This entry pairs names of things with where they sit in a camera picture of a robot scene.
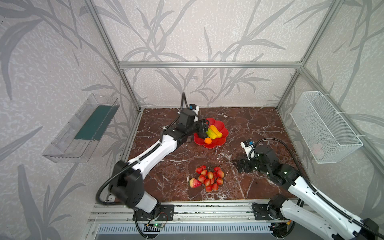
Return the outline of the pink object in basket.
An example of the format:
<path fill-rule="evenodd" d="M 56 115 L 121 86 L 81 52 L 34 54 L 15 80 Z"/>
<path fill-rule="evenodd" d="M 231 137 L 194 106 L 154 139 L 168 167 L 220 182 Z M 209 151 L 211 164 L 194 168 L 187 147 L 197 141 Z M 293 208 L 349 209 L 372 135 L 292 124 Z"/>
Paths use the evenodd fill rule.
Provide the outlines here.
<path fill-rule="evenodd" d="M 313 144 L 311 152 L 316 160 L 321 160 L 325 156 L 323 145 L 321 143 Z"/>

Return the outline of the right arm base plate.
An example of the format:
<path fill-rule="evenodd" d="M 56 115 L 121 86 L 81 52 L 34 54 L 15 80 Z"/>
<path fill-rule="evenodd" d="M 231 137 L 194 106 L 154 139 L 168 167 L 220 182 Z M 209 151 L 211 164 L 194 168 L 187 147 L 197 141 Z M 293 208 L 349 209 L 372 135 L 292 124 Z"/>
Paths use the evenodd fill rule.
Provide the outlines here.
<path fill-rule="evenodd" d="M 251 205 L 255 220 L 281 220 L 282 215 L 275 209 L 271 209 L 268 204 L 252 203 Z"/>

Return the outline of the small green circuit board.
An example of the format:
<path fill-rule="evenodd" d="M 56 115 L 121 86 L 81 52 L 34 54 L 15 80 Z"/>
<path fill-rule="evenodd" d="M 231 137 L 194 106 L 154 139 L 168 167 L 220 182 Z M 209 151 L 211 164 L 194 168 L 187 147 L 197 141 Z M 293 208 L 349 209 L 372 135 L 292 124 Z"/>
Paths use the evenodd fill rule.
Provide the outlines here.
<path fill-rule="evenodd" d="M 146 232 L 157 233 L 160 232 L 163 228 L 165 228 L 167 222 L 148 222 L 144 226 L 144 230 Z"/>

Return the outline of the aluminium mounting rail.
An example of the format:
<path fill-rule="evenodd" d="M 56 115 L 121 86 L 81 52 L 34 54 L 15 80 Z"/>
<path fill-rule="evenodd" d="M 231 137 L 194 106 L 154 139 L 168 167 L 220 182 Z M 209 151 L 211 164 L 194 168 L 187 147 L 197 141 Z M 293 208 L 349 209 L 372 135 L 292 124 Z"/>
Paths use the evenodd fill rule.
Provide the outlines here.
<path fill-rule="evenodd" d="M 172 210 L 162 210 L 158 222 L 176 223 L 274 223 L 267 214 L 254 213 L 252 203 L 267 205 L 269 200 L 224 200 L 224 201 L 181 201 L 164 202 L 173 205 Z M 134 211 L 123 205 L 94 205 L 88 224 L 131 224 Z"/>

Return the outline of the green yellow fake cucumber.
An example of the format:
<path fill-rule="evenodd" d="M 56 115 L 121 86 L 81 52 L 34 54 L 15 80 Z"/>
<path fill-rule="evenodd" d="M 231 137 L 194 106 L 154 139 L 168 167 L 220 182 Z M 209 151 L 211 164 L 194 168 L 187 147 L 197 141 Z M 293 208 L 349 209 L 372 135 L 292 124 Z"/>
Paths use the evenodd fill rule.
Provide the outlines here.
<path fill-rule="evenodd" d="M 208 128 L 208 130 L 206 131 L 206 134 L 212 140 L 215 140 L 218 137 L 217 134 L 210 128 Z"/>

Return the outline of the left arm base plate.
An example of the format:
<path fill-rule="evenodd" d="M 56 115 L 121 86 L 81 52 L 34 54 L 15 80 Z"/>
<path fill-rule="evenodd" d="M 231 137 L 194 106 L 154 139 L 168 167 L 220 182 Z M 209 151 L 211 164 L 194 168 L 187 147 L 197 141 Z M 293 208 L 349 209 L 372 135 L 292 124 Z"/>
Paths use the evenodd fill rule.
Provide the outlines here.
<path fill-rule="evenodd" d="M 166 204 L 157 204 L 155 208 L 147 213 L 144 210 L 134 211 L 133 220 L 144 222 L 150 220 L 156 221 L 172 221 L 174 218 L 175 206 Z"/>

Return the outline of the bunch of red fake cherries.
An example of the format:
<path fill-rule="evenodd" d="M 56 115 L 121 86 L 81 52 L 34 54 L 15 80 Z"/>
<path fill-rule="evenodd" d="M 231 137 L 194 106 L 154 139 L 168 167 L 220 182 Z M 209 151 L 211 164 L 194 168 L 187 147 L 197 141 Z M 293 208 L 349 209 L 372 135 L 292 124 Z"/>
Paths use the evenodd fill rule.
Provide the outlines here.
<path fill-rule="evenodd" d="M 220 186 L 224 184 L 225 173 L 219 166 L 209 168 L 206 165 L 201 165 L 196 168 L 195 172 L 198 174 L 195 179 L 202 183 L 201 186 L 203 186 L 208 193 L 218 191 Z"/>

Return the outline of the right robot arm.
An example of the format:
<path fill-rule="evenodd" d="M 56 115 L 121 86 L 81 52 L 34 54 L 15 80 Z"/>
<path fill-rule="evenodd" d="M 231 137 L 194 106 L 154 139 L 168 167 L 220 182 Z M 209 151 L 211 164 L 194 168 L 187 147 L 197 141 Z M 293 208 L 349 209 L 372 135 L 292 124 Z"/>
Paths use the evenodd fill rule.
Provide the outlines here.
<path fill-rule="evenodd" d="M 275 185 L 286 189 L 312 212 L 295 204 L 283 195 L 270 199 L 265 214 L 274 220 L 285 218 L 305 227 L 324 240 L 377 240 L 383 239 L 379 226 L 371 219 L 361 219 L 323 194 L 300 172 L 289 164 L 281 164 L 276 153 L 268 146 L 242 142 L 246 157 L 236 163 L 240 172 L 257 171 Z"/>

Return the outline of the small fake orange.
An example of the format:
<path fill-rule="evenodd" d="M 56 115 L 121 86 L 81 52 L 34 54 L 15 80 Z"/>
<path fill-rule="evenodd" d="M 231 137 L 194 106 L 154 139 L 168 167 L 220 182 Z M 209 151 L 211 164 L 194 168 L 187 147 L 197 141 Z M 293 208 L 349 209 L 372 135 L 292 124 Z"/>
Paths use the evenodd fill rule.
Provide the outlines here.
<path fill-rule="evenodd" d="M 212 139 L 207 137 L 204 139 L 205 144 L 210 145 L 212 143 Z"/>

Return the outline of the orange yellow fake squash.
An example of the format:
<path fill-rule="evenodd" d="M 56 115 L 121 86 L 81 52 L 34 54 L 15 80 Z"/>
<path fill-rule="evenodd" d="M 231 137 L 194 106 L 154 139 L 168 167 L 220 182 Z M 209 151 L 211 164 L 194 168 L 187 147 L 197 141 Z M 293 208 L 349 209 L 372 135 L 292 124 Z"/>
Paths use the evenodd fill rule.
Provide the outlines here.
<path fill-rule="evenodd" d="M 210 125 L 209 128 L 217 134 L 217 138 L 221 138 L 223 136 L 223 134 L 214 125 Z"/>

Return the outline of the red flower-shaped fruit bowl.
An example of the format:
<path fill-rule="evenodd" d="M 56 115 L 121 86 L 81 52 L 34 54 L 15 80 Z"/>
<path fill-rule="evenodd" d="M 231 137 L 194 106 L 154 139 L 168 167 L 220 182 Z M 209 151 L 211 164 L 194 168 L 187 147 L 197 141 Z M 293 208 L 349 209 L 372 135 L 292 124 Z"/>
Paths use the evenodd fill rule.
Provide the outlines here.
<path fill-rule="evenodd" d="M 194 142 L 199 146 L 204 146 L 207 149 L 213 149 L 222 146 L 226 142 L 226 137 L 229 131 L 222 121 L 208 118 L 209 128 L 205 134 L 205 138 L 200 138 L 198 134 L 194 134 Z"/>

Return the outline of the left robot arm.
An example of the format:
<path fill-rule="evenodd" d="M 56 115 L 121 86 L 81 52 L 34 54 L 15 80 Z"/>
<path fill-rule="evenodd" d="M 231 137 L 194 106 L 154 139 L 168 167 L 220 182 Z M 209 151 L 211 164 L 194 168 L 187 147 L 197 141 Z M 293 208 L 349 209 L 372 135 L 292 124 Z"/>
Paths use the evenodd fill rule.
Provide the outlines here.
<path fill-rule="evenodd" d="M 144 179 L 163 158 L 184 144 L 189 136 L 201 134 L 208 126 L 208 120 L 199 118 L 197 105 L 191 104 L 187 109 L 180 110 L 176 122 L 166 127 L 160 139 L 150 148 L 128 162 L 119 161 L 115 164 L 112 176 L 100 187 L 96 199 L 102 204 L 100 193 L 108 187 L 108 191 L 118 199 L 112 205 L 123 204 L 156 215 L 160 202 L 145 191 Z"/>

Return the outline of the clear acrylic wall shelf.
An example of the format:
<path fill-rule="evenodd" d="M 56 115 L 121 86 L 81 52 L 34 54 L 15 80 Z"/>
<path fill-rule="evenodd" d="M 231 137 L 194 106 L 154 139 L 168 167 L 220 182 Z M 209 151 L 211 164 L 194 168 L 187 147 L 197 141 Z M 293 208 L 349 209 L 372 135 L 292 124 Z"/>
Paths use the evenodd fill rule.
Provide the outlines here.
<path fill-rule="evenodd" d="M 87 163 L 117 113 L 118 98 L 90 94 L 43 151 L 54 163 Z"/>

